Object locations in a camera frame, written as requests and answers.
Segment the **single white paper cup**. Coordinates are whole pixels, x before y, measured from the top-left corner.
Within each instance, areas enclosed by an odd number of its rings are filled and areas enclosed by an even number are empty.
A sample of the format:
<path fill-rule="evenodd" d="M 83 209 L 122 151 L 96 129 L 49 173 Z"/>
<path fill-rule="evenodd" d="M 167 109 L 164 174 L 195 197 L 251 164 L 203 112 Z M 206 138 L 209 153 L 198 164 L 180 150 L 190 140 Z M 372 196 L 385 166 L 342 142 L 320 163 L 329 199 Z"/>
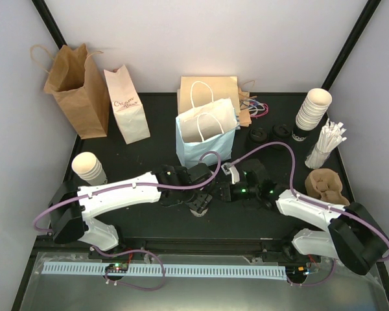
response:
<path fill-rule="evenodd" d="M 208 212 L 208 209 L 204 209 L 203 211 L 201 212 L 197 212 L 197 211 L 194 211 L 194 210 L 190 210 L 190 212 L 195 216 L 195 217 L 203 217 L 206 215 L 206 213 Z"/>

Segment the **light blue paper bag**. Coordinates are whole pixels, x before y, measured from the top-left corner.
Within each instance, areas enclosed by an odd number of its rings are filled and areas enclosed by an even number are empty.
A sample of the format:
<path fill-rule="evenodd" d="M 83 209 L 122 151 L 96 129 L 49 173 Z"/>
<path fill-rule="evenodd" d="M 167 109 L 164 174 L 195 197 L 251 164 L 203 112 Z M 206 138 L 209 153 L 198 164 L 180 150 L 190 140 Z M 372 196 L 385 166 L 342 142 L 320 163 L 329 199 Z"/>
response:
<path fill-rule="evenodd" d="M 204 155 L 208 151 L 216 152 L 222 160 L 230 159 L 239 124 L 230 98 L 215 99 L 211 91 L 211 100 L 203 106 L 196 106 L 193 98 L 196 84 L 209 86 L 194 81 L 190 88 L 191 109 L 176 117 L 176 154 L 180 164 L 187 168 L 199 161 L 216 164 L 215 157 Z"/>

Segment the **paper cup near left arm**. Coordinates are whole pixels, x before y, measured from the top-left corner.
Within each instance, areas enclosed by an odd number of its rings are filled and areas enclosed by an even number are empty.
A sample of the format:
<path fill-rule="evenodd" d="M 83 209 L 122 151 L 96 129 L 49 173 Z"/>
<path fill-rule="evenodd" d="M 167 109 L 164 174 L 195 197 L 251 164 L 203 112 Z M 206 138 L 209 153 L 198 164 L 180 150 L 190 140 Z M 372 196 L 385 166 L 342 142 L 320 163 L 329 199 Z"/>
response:
<path fill-rule="evenodd" d="M 108 178 L 97 156 L 91 152 L 82 152 L 71 163 L 73 172 L 91 186 L 107 184 Z"/>

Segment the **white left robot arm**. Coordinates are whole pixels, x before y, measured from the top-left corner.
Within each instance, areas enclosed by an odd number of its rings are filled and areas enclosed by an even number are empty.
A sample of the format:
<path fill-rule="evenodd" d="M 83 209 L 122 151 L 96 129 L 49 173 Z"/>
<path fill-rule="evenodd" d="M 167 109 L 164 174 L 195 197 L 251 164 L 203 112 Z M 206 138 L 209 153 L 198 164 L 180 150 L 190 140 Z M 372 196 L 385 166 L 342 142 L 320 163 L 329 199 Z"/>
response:
<path fill-rule="evenodd" d="M 205 163 L 192 168 L 162 165 L 133 179 L 93 187 L 73 189 L 62 185 L 51 204 L 69 203 L 50 213 L 56 244 L 84 242 L 99 248 L 113 259 L 125 254 L 126 242 L 120 231 L 97 219 L 98 216 L 143 203 L 164 207 L 186 204 L 191 212 L 202 214 L 212 197 L 212 172 Z"/>

